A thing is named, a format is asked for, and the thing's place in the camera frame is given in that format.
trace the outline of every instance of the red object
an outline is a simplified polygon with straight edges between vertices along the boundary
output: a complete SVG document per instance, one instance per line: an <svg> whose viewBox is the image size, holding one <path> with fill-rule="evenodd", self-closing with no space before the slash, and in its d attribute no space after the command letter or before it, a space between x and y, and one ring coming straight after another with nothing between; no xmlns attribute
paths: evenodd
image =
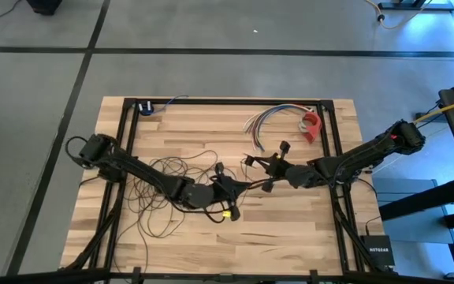
<svg viewBox="0 0 454 284"><path fill-rule="evenodd" d="M310 122L311 125L305 125L304 121ZM304 115L301 123L305 125L305 128L307 130L306 132L303 132L304 137L306 137L309 143L313 143L314 139L316 139L316 137L320 135L320 130L322 129L322 120L316 113L308 111Z"/></svg>

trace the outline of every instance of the red clamp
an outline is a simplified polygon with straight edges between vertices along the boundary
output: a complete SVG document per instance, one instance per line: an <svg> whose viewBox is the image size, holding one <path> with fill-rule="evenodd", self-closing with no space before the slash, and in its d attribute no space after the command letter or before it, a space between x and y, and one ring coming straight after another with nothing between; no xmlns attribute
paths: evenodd
<svg viewBox="0 0 454 284"><path fill-rule="evenodd" d="M307 141L313 143L314 139L320 135L320 130L322 130L322 120L316 113L308 111L300 120L299 129L304 137L306 137Z"/></svg>

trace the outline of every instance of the black box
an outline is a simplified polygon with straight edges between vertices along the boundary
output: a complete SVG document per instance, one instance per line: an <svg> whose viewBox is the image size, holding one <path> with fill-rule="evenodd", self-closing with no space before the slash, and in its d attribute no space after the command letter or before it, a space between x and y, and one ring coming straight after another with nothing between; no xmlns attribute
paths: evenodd
<svg viewBox="0 0 454 284"><path fill-rule="evenodd" d="M362 241L366 246L367 251L380 266L394 266L392 245L390 237L385 235L380 236L362 236Z"/></svg>
<svg viewBox="0 0 454 284"><path fill-rule="evenodd" d="M29 5L35 13L51 16L59 7L62 0L28 0Z"/></svg>

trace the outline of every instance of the netgear logo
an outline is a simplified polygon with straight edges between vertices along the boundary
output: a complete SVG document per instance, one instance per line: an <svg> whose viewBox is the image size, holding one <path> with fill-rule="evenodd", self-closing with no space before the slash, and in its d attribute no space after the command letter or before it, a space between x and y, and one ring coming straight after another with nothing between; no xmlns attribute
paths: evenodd
<svg viewBox="0 0 454 284"><path fill-rule="evenodd" d="M369 248L369 252L388 252L387 248Z"/></svg>

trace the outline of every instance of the yellow cable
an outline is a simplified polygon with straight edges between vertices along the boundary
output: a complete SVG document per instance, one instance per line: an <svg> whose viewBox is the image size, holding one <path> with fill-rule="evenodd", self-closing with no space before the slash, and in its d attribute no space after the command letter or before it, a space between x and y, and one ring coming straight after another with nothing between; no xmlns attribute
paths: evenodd
<svg viewBox="0 0 454 284"><path fill-rule="evenodd" d="M443 113L443 112L445 112L445 111L447 111L447 110L451 110L451 109L453 109L453 108L454 108L454 103L453 103L451 106L445 106L445 107L441 108L440 110L435 110L435 111L433 111L433 112L431 112L431 113L429 113L429 114L425 114L425 115L423 115L422 117L420 117L420 118L418 118L418 119L415 119L415 120L413 121L413 123L414 123L414 124L417 124L417 123L419 123L419 122L424 121L424 120L427 119L427 118L433 117L433 116L436 115L436 114Z"/></svg>

